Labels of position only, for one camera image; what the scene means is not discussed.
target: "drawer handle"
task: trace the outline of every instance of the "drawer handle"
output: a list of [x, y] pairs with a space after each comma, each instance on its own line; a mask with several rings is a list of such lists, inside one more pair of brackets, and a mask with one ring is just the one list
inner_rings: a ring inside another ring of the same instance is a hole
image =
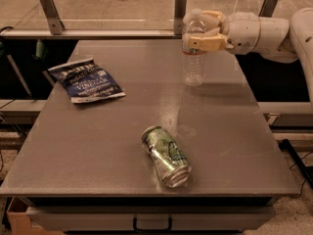
[[168, 218], [168, 227], [165, 229], [140, 229], [137, 227], [137, 217], [133, 219], [133, 228], [137, 232], [163, 232], [163, 231], [170, 231], [172, 229], [172, 218]]

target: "tile floor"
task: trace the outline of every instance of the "tile floor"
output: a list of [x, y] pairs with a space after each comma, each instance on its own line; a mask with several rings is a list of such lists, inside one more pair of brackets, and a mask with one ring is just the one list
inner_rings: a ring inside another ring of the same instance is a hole
[[[172, 28], [173, 0], [55, 0], [60, 17], [67, 28]], [[273, 17], [289, 19], [297, 10], [310, 7], [313, 0], [279, 0]], [[258, 14], [263, 0], [188, 0], [187, 10], [202, 8], [220, 10], [225, 15], [234, 11]], [[45, 17], [38, 0], [0, 0], [0, 27], [11, 25], [15, 28], [47, 28]], [[313, 151], [313, 146], [300, 151], [301, 156]], [[14, 161], [17, 151], [3, 150], [3, 168], [0, 179], [4, 178]], [[283, 152], [288, 165], [293, 161]], [[313, 164], [312, 157], [305, 160]], [[291, 168], [299, 188], [304, 182], [296, 166]], [[311, 235], [313, 234], [313, 190], [306, 182], [299, 198], [282, 198], [275, 204], [277, 215], [256, 231], [246, 231], [245, 235]], [[0, 234], [11, 234], [3, 226]]]

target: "brown box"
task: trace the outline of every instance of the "brown box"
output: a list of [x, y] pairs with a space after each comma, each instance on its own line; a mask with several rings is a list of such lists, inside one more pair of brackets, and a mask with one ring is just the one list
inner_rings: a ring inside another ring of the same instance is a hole
[[26, 210], [25, 203], [18, 198], [13, 198], [7, 210], [12, 235], [63, 235], [62, 231], [46, 231], [41, 227], [32, 226]]

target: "aluminum can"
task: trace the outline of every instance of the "aluminum can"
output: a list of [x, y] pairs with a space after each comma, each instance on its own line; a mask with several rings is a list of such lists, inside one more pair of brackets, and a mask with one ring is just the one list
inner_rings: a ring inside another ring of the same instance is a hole
[[186, 182], [192, 168], [167, 130], [160, 126], [149, 127], [142, 135], [142, 143], [166, 187], [173, 188]]

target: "plastic bottle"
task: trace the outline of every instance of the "plastic bottle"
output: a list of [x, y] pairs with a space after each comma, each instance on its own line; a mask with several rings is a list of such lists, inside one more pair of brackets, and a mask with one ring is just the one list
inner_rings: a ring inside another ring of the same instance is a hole
[[191, 86], [201, 85], [204, 77], [206, 52], [189, 48], [185, 34], [205, 33], [206, 25], [201, 20], [201, 9], [194, 9], [183, 28], [184, 80]]

